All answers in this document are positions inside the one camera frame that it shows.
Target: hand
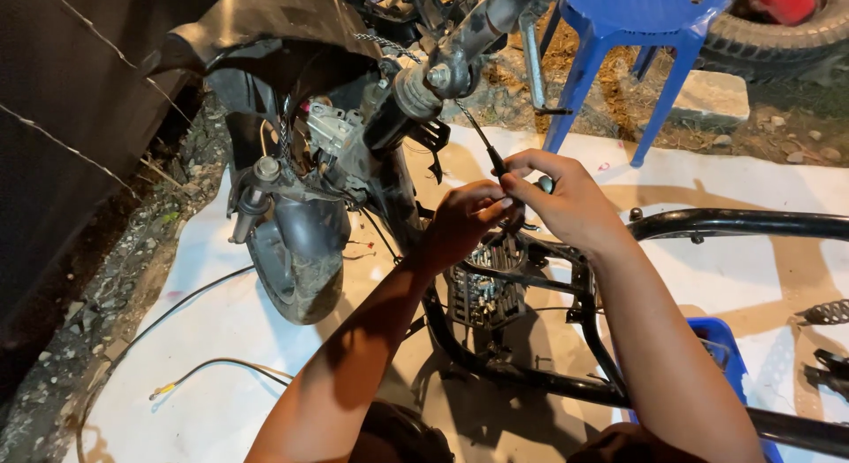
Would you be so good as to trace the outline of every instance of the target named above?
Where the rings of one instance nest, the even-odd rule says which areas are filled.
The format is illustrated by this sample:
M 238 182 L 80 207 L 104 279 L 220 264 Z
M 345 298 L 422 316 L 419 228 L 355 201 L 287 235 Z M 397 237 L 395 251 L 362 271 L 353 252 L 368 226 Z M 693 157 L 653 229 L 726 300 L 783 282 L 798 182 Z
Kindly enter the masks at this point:
M 488 180 L 448 191 L 405 261 L 425 265 L 435 275 L 444 271 L 471 254 L 486 231 L 507 216 L 512 203 L 500 186 Z
M 578 161 L 528 149 L 509 156 L 504 164 L 510 170 L 501 176 L 504 191 L 534 209 L 559 240 L 590 258 L 633 241 L 610 201 Z M 551 195 L 521 179 L 533 170 L 555 181 Z

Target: red object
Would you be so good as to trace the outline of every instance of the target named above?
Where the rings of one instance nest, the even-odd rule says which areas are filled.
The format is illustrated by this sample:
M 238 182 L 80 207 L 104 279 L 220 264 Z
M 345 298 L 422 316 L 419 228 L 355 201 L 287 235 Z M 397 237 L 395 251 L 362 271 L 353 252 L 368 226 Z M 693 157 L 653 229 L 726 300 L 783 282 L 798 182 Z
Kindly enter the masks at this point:
M 764 9 L 782 25 L 797 25 L 807 19 L 817 6 L 814 0 L 758 0 Z

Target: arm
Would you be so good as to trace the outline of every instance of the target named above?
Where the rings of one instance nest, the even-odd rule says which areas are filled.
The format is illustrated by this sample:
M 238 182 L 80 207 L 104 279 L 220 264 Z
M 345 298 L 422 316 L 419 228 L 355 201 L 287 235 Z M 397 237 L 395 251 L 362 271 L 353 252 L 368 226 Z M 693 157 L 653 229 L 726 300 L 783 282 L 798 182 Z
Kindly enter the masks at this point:
M 465 258 L 510 204 L 490 181 L 450 191 L 416 250 L 295 376 L 245 463 L 347 461 L 380 380 L 433 278 Z
M 588 257 L 640 424 L 711 463 L 763 461 L 746 409 L 583 166 L 540 150 L 518 153 L 506 164 L 512 170 L 502 177 L 507 194 Z M 521 179 L 532 170 L 556 181 L 552 195 Z

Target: person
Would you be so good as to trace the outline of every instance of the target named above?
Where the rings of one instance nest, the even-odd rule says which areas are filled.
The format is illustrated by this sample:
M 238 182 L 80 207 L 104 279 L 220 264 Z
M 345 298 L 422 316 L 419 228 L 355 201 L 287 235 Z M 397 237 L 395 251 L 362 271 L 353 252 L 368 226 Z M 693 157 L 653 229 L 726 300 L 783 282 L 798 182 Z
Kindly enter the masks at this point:
M 639 425 L 611 425 L 568 461 L 764 460 L 742 403 L 581 164 L 535 149 L 505 164 L 510 173 L 501 186 L 480 181 L 447 193 L 416 249 L 291 382 L 245 463 L 440 460 L 437 450 L 446 443 L 439 431 L 414 422 L 411 412 L 373 400 L 425 289 L 470 254 L 512 211 L 513 199 L 524 201 L 555 237 L 588 258 L 639 417 Z M 555 181 L 551 195 L 522 179 L 533 170 Z M 381 418 L 389 424 L 375 424 Z M 420 437 L 410 443 L 414 433 Z

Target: white sheet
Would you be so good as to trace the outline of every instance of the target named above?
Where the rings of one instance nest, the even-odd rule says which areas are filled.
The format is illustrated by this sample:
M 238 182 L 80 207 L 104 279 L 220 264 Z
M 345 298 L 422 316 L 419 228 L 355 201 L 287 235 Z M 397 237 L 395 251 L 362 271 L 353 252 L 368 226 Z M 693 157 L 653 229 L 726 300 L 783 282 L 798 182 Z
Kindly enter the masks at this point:
M 485 128 L 503 155 L 539 147 L 542 137 Z M 408 148 L 419 199 L 433 208 L 452 186 L 489 176 L 489 160 L 474 131 L 451 127 L 440 153 L 445 181 L 437 186 L 426 167 L 429 153 Z M 646 216 L 687 207 L 794 210 L 849 215 L 849 170 L 777 165 L 753 158 L 705 156 L 653 149 L 643 168 L 632 169 L 621 142 L 569 134 L 561 153 L 581 161 L 622 210 L 640 206 Z M 228 187 L 183 231 L 172 272 L 159 301 L 143 319 L 150 325 L 187 293 L 249 265 L 246 249 L 230 245 L 224 218 Z M 352 215 L 342 302 L 324 322 L 299 327 L 274 310 L 255 273 L 246 273 L 197 297 L 166 319 L 126 357 L 94 405 L 85 437 L 87 461 L 115 463 L 241 461 L 282 389 L 247 369 L 218 364 L 198 372 L 155 402 L 148 395 L 204 360 L 235 357 L 295 374 L 339 322 L 391 269 L 391 256 L 370 224 Z M 539 223 L 531 216 L 532 222 Z M 793 238 L 707 238 L 642 244 L 686 315 L 716 315 L 731 325 L 750 372 L 750 403 L 826 421 L 849 421 L 849 405 L 824 387 L 799 378 L 802 362 L 826 348 L 846 355 L 845 327 L 787 325 L 795 311 L 849 294 L 849 245 Z M 553 270 L 555 275 L 563 271 Z M 532 290 L 531 306 L 562 306 L 568 296 Z M 579 328 L 560 311 L 513 324 L 514 359 L 569 375 L 599 373 Z M 606 337 L 606 326 L 602 323 Z M 441 381 L 447 362 L 433 353 L 427 332 L 406 341 L 390 372 L 395 392 L 419 394 L 424 419 L 446 435 L 457 461 L 563 460 L 588 434 L 621 420 L 621 411 L 568 398 L 499 389 L 474 378 Z M 786 462 L 837 459 L 781 448 Z M 65 458 L 76 462 L 71 449 Z

